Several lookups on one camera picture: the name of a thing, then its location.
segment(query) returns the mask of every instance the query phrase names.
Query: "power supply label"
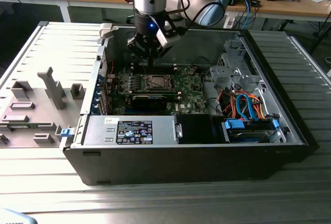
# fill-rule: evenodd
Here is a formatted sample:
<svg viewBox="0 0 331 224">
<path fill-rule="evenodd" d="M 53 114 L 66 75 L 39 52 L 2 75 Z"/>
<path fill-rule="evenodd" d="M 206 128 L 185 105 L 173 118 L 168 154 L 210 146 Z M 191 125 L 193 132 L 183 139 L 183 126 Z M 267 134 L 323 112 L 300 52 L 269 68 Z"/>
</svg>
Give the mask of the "power supply label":
<svg viewBox="0 0 331 224">
<path fill-rule="evenodd" d="M 117 124 L 119 145 L 153 144 L 152 121 L 124 121 Z"/>
</svg>

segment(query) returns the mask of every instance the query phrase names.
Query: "motherboard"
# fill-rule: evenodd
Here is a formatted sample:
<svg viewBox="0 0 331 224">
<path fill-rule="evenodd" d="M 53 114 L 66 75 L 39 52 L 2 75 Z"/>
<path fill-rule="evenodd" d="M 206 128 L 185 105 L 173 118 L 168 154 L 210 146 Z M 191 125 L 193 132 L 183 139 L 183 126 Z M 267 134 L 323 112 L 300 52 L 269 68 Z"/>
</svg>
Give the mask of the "motherboard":
<svg viewBox="0 0 331 224">
<path fill-rule="evenodd" d="M 123 68 L 108 75 L 107 83 L 110 112 L 114 115 L 208 113 L 200 74 L 192 67 L 158 73 L 142 67 Z"/>
</svg>

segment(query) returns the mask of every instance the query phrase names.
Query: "circuit board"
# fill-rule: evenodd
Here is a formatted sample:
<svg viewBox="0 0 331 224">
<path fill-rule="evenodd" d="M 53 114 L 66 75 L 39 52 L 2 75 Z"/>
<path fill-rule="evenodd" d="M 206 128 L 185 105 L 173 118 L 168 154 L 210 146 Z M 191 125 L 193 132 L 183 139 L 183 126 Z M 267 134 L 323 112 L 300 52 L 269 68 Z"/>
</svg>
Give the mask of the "circuit board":
<svg viewBox="0 0 331 224">
<path fill-rule="evenodd" d="M 127 69 L 114 78 L 110 90 L 112 114 L 114 115 L 172 115 L 208 113 L 201 93 L 200 74 L 191 73 L 190 67 L 178 67 L 173 74 L 133 74 Z M 162 111 L 137 111 L 132 107 L 132 99 L 141 95 L 165 99 L 167 106 Z"/>
</svg>

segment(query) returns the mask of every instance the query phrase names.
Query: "blue clip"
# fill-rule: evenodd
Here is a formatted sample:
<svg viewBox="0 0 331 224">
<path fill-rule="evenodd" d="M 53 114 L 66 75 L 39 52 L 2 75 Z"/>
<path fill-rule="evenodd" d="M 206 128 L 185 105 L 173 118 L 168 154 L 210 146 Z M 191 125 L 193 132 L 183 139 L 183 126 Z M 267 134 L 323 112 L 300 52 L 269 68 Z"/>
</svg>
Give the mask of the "blue clip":
<svg viewBox="0 0 331 224">
<path fill-rule="evenodd" d="M 99 114 L 99 108 L 97 107 L 97 105 L 92 105 L 90 111 L 91 114 Z"/>
<path fill-rule="evenodd" d="M 275 119 L 273 120 L 273 125 L 276 129 L 279 128 L 279 122 Z"/>
<path fill-rule="evenodd" d="M 96 93 L 100 93 L 101 92 L 101 89 L 99 88 L 99 87 L 95 87 L 95 89 L 94 89 L 94 91 L 96 92 Z"/>
<path fill-rule="evenodd" d="M 93 101 L 92 101 L 92 104 L 93 105 L 97 105 L 97 104 L 99 104 L 100 103 L 100 97 L 95 97 L 95 98 L 93 98 Z"/>
<path fill-rule="evenodd" d="M 72 137 L 74 135 L 73 133 L 74 128 L 64 128 L 61 130 L 61 137 Z"/>
<path fill-rule="evenodd" d="M 100 96 L 101 96 L 100 92 L 94 91 L 94 93 L 93 93 L 94 98 L 99 98 Z"/>
<path fill-rule="evenodd" d="M 98 74 L 98 82 L 103 82 L 104 78 L 102 75 Z"/>
<path fill-rule="evenodd" d="M 224 124 L 226 129 L 245 129 L 245 124 L 242 120 L 227 119 Z"/>
</svg>

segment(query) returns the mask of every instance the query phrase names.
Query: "robotic arm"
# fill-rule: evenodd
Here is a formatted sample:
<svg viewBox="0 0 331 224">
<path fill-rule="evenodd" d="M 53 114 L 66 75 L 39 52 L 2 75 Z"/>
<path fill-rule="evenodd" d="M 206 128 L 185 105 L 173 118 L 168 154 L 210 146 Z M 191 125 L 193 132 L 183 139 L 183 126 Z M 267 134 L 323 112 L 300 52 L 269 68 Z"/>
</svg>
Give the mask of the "robotic arm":
<svg viewBox="0 0 331 224">
<path fill-rule="evenodd" d="M 128 48 L 153 66 L 188 29 L 180 26 L 189 19 L 190 25 L 211 26 L 224 16 L 229 0 L 134 0 L 137 32 L 128 40 Z"/>
</svg>

